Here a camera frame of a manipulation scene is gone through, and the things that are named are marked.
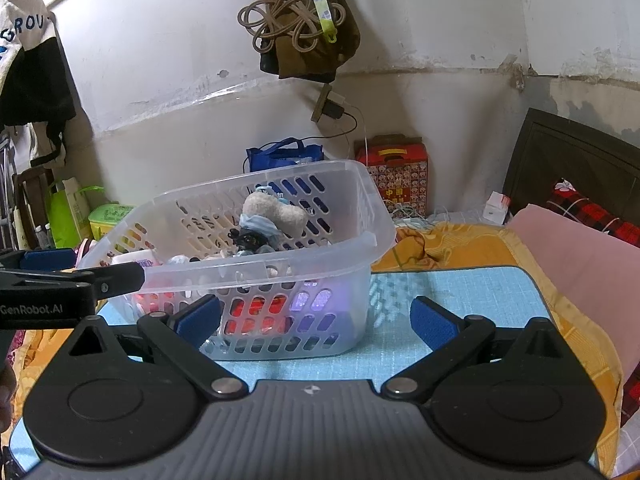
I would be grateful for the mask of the person's left hand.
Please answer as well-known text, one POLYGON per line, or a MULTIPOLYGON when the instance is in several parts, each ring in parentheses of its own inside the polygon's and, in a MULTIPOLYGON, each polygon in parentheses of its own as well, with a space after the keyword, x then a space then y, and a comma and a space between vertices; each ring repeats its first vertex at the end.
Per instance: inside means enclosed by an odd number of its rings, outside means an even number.
POLYGON ((12 399, 16 391, 14 369, 9 361, 4 362, 0 375, 0 432, 8 430, 12 422, 12 399))

